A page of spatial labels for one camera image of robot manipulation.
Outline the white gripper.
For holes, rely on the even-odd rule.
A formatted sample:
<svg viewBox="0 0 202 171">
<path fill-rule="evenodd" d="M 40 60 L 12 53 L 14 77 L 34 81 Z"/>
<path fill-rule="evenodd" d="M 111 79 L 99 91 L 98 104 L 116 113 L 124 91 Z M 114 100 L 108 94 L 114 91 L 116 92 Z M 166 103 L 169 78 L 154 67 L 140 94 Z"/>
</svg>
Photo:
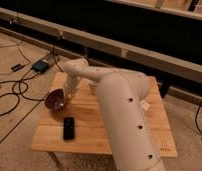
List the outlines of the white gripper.
<svg viewBox="0 0 202 171">
<path fill-rule="evenodd" d="M 65 106 L 67 104 L 67 97 L 72 96 L 78 91 L 78 87 L 81 79 L 78 77 L 67 77 L 64 82 L 64 94 L 61 97 L 60 106 Z"/>
</svg>

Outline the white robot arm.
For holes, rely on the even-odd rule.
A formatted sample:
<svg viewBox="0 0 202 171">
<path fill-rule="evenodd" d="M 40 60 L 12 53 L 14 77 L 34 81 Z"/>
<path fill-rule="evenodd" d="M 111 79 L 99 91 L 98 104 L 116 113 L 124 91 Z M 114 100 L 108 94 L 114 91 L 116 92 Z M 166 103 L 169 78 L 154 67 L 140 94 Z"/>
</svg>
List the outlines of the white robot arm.
<svg viewBox="0 0 202 171">
<path fill-rule="evenodd" d="M 79 78 L 98 83 L 99 110 L 118 171 L 166 171 L 141 107 L 150 91 L 145 74 L 90 66 L 84 58 L 68 60 L 62 68 L 69 93 L 76 91 Z"/>
</svg>

